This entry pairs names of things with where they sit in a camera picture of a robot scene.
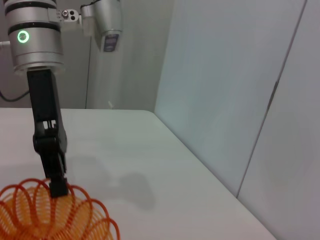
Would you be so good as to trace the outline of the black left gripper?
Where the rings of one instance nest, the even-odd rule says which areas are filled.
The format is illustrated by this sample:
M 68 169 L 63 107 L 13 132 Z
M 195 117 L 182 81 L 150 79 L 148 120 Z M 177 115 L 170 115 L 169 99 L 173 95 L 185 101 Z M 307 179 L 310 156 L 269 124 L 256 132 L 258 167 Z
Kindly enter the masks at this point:
M 34 119 L 33 145 L 40 154 L 45 177 L 49 179 L 51 198 L 68 195 L 68 182 L 60 154 L 67 151 L 56 77 L 49 69 L 27 72 Z

